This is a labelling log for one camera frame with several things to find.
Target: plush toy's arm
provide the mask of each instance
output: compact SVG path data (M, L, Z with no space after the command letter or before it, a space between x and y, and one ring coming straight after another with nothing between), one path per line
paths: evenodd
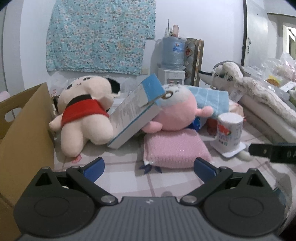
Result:
M163 125L156 121L149 121L143 128L142 131L145 133L156 133L162 129Z
M58 115L56 118L53 119L53 121L49 123L49 128L52 131L58 132L62 129L62 116L63 114Z
M211 106L205 106L202 109L196 109L196 116L200 117L211 117L214 113L214 110Z
M96 100L100 102L104 110L108 110L113 105L114 97L112 95L105 95L102 98Z

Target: triangular hole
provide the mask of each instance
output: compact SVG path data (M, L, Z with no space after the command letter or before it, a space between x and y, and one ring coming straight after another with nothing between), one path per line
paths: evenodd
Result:
M39 180L37 181L35 186L44 186L44 185L50 185L52 182L50 181L49 176L46 173L43 173Z
M260 181L259 177L256 174L253 174L250 177L250 180L249 180L248 184L251 185L251 186L263 187L262 182Z

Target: black collar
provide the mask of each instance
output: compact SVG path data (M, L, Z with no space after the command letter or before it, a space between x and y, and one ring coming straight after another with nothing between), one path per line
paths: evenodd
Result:
M79 95L79 96L73 98L72 100L70 100L70 102L67 104L66 108L69 107L70 105L73 105L73 104L79 102L79 101L88 100L88 99L92 99L90 94Z

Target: water bottle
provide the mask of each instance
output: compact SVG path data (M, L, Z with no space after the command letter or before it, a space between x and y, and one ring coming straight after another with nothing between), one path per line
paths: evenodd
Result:
M173 36L163 38L162 68L179 71L185 68L185 42L186 40Z

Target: water jug label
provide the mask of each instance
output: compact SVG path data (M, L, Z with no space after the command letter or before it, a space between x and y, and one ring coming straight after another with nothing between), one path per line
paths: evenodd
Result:
M183 52L184 51L184 44L180 42L174 42L174 51L175 52Z

